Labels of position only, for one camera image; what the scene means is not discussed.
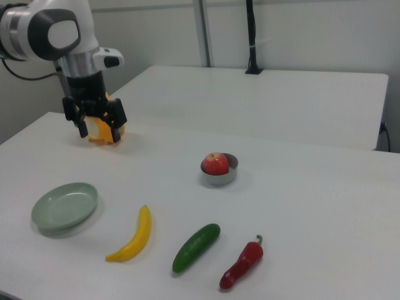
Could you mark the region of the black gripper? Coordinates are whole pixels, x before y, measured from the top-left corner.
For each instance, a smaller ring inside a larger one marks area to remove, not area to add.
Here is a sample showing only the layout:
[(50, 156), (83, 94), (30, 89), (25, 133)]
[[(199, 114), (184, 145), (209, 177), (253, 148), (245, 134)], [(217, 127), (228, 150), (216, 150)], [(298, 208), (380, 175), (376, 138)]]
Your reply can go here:
[(110, 127), (112, 141), (121, 139), (127, 117), (119, 98), (108, 101), (101, 71), (85, 77), (66, 77), (66, 92), (62, 99), (64, 115), (78, 128), (82, 138), (88, 136), (85, 116), (103, 119)]

